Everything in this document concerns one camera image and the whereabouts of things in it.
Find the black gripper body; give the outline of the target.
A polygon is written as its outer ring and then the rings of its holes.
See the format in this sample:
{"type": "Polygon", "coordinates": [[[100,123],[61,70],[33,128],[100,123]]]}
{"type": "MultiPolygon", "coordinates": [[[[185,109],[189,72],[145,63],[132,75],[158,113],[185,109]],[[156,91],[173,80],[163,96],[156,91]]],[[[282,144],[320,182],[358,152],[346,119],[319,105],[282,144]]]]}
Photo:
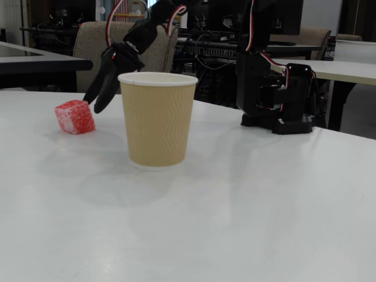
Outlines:
{"type": "Polygon", "coordinates": [[[128,43],[113,43],[101,54],[101,66],[116,72],[140,71],[145,67],[139,53],[128,43]]]}

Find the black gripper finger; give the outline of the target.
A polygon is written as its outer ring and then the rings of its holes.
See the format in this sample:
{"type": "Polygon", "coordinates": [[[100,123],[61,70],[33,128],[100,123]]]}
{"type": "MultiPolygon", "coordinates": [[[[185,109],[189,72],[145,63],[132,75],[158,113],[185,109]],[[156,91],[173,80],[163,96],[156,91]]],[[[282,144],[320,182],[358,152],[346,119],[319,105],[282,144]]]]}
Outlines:
{"type": "Polygon", "coordinates": [[[100,96],[103,92],[103,87],[105,85],[105,78],[110,70],[110,59],[109,58],[102,58],[100,68],[98,73],[96,74],[93,82],[90,84],[89,88],[87,89],[83,100],[92,103],[96,98],[100,96]]]}
{"type": "Polygon", "coordinates": [[[100,94],[98,98],[96,98],[96,103],[94,105],[94,112],[100,113],[102,112],[107,105],[112,101],[115,94],[119,90],[119,81],[118,81],[118,69],[113,64],[110,63],[110,70],[105,78],[105,85],[102,88],[103,92],[100,94]]]}

